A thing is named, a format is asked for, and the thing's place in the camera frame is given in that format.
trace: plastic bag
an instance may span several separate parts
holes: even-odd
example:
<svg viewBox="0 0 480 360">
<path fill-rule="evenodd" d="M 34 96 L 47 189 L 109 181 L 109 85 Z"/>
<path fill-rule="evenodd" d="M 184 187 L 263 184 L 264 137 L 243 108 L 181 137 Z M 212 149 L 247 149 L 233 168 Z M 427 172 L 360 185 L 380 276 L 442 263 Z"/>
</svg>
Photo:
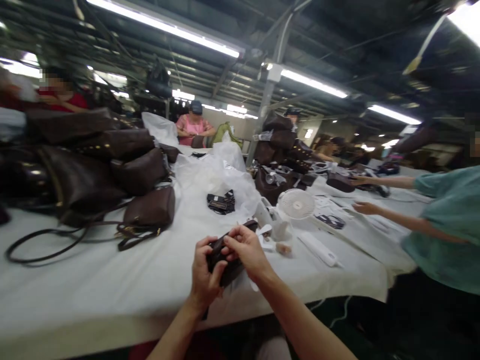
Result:
<svg viewBox="0 0 480 360">
<path fill-rule="evenodd" d="M 151 112 L 142 112 L 141 119 L 145 125 L 145 129 L 148 129 L 150 135 L 159 143 L 178 147 L 179 139 L 177 136 L 179 133 L 177 132 L 177 126 L 174 122 Z"/>
<path fill-rule="evenodd" d="M 223 196 L 233 190 L 235 212 L 218 215 L 227 222 L 231 223 L 232 219 L 243 221 L 253 216 L 260 203 L 261 197 L 252 177 L 246 172 L 226 166 L 224 160 L 216 155 L 207 154 L 199 159 L 179 155 L 174 172 L 189 206 L 198 207 L 202 211 L 211 212 L 207 207 L 208 194 Z"/>
<path fill-rule="evenodd" d="M 242 151 L 235 142 L 222 141 L 214 143 L 213 149 L 210 150 L 210 154 L 217 156 L 222 160 L 225 160 L 229 165 L 233 166 L 235 169 L 241 172 L 247 171 Z"/>
</svg>

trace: gray cap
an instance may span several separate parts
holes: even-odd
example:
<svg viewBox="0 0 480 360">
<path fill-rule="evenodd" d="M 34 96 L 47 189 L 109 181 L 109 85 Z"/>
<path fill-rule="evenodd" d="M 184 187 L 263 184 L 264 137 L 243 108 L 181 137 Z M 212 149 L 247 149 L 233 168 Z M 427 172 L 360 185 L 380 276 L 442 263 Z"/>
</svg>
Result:
<svg viewBox="0 0 480 360">
<path fill-rule="evenodd" d="M 202 103 L 198 100 L 192 100 L 190 103 L 190 111 L 195 115 L 202 115 L 204 112 L 204 108 L 202 107 Z"/>
</svg>

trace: ceiling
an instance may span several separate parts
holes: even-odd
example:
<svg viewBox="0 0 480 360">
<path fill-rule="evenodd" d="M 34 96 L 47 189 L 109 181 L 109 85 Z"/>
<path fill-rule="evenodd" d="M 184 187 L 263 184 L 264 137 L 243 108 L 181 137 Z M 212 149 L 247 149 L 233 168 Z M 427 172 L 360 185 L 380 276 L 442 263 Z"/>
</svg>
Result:
<svg viewBox="0 0 480 360">
<path fill-rule="evenodd" d="M 86 72 L 127 76 L 135 92 L 143 88 L 155 56 L 171 71 L 175 88 L 203 98 L 244 105 L 258 112 L 277 32 L 269 29 L 294 0 L 130 0 L 184 24 L 240 45 L 234 59 L 137 21 L 78 0 L 0 0 L 0 54 L 30 51 L 48 62 Z M 480 112 L 480 48 L 448 20 L 434 36 L 417 71 L 402 75 L 425 37 L 450 6 L 447 0 L 313 0 L 292 19 L 283 62 L 333 86 L 346 88 L 341 99 L 282 78 L 272 103 L 311 96 L 292 104 L 303 115 L 338 117 L 372 134 L 397 133 L 405 124 L 365 112 L 378 102 L 427 121 L 448 118 L 457 124 L 466 112 Z"/>
</svg>

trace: handbag strap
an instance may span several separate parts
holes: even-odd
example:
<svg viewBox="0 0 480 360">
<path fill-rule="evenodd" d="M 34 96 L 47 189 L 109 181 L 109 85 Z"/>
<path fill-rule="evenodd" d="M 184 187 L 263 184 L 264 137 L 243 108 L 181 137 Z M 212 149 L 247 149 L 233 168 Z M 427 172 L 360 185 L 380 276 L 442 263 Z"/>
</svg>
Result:
<svg viewBox="0 0 480 360">
<path fill-rule="evenodd" d="M 120 204 L 120 205 L 117 205 L 112 209 L 109 209 L 107 211 L 104 211 L 100 214 L 95 215 L 93 217 L 93 219 L 97 219 L 98 217 L 103 216 L 103 215 L 105 215 L 107 213 L 110 213 L 112 211 L 122 209 L 122 208 L 126 207 L 129 203 L 130 203 L 130 201 L 126 202 L 126 203 L 123 203 L 123 204 Z M 63 253 L 66 253 L 68 250 L 70 250 L 73 247 L 75 247 L 76 245 L 78 245 L 85 238 L 85 236 L 87 235 L 88 231 L 91 228 L 96 227 L 96 226 L 103 226 L 103 225 L 117 225 L 117 231 L 119 233 L 121 233 L 123 236 L 125 236 L 125 239 L 122 240 L 118 244 L 118 251 L 124 251 L 124 250 L 131 249 L 135 245 L 138 245 L 139 243 L 141 243 L 145 240 L 157 237 L 158 235 L 160 235 L 160 232 L 161 232 L 161 229 L 159 227 L 151 226 L 151 225 L 132 225 L 132 224 L 127 224 L 123 221 L 94 221 L 94 220 L 92 220 L 89 223 L 87 223 L 84 227 L 78 227 L 74 230 L 43 229 L 43 230 L 32 232 L 32 233 L 18 239 L 12 245 L 10 245 L 7 248 L 7 250 L 5 251 L 5 257 L 9 262 L 16 263 L 16 264 L 31 264 L 31 263 L 38 263 L 38 262 L 50 260 L 50 259 L 56 258 L 57 256 L 59 256 Z M 144 232 L 150 232 L 150 233 L 147 234 L 147 235 L 140 236 L 140 235 L 136 235 L 132 231 L 132 229 L 143 230 Z M 80 236 L 76 236 L 75 233 L 80 231 L 80 230 L 83 230 L 83 232 L 81 233 Z M 22 259 L 22 258 L 13 256 L 14 251 L 20 245 L 26 243 L 28 240 L 31 240 L 33 238 L 36 238 L 37 236 L 44 235 L 44 234 L 54 234 L 54 235 L 57 235 L 57 236 L 60 236 L 60 237 L 70 237 L 70 238 L 75 239 L 75 241 L 72 244 L 64 247 L 62 250 L 54 252 L 54 253 L 52 253 L 50 255 L 46 255 L 46 256 L 34 257 L 34 258 L 29 258 L 29 259 Z"/>
</svg>

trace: zipper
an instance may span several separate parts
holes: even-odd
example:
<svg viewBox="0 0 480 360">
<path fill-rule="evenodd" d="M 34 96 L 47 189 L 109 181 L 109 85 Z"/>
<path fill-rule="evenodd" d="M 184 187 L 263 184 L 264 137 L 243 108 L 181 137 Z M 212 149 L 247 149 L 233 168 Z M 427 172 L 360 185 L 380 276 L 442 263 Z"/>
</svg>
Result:
<svg viewBox="0 0 480 360">
<path fill-rule="evenodd" d="M 64 194 L 62 192 L 62 187 L 60 186 L 59 178 L 57 177 L 57 174 L 52 168 L 52 165 L 48 161 L 47 156 L 44 154 L 43 150 L 38 149 L 38 154 L 40 155 L 44 165 L 46 166 L 48 172 L 50 173 L 51 181 L 53 183 L 53 187 L 55 188 L 55 193 L 56 193 L 56 199 L 57 199 L 56 206 L 60 208 L 64 205 Z"/>
</svg>

